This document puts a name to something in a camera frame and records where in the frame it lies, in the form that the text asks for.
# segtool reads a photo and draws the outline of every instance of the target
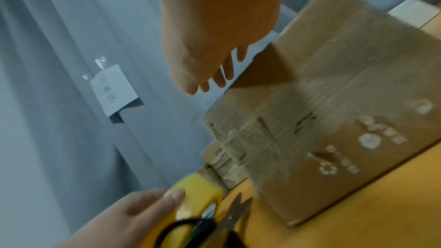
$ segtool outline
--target gray curtain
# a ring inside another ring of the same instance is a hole
[[[283,0],[275,30],[237,73],[308,1]],[[403,0],[368,1],[386,10]],[[160,41],[158,0],[0,0],[0,60],[72,231],[126,193],[168,187],[202,165],[210,137],[199,119],[225,89],[181,94]],[[111,118],[82,78],[102,56],[141,100]]]

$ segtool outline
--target yellow table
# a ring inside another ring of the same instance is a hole
[[[441,39],[441,15],[421,30]],[[239,192],[255,197],[244,235],[249,248],[441,247],[441,144],[294,229],[277,219],[249,181],[220,210]]]

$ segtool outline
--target yellow object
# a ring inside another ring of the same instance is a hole
[[[200,218],[207,210],[217,209],[222,200],[223,192],[218,186],[206,180],[198,173],[188,175],[173,185],[166,195],[179,189],[185,190],[185,199],[176,212],[170,214],[158,224],[146,237],[141,248],[153,248],[160,232],[175,220]],[[186,245],[193,228],[181,226],[166,237],[162,248],[182,248]]]

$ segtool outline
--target black scissors handle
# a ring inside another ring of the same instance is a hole
[[[187,243],[185,248],[198,248],[205,240],[216,230],[216,223],[213,219],[202,219],[202,218],[188,218],[176,221],[168,225],[162,232],[158,235],[155,241],[155,248],[161,248],[162,242],[164,242],[167,235],[177,227],[182,225],[192,225],[197,226],[200,224],[200,232],[193,236]]]

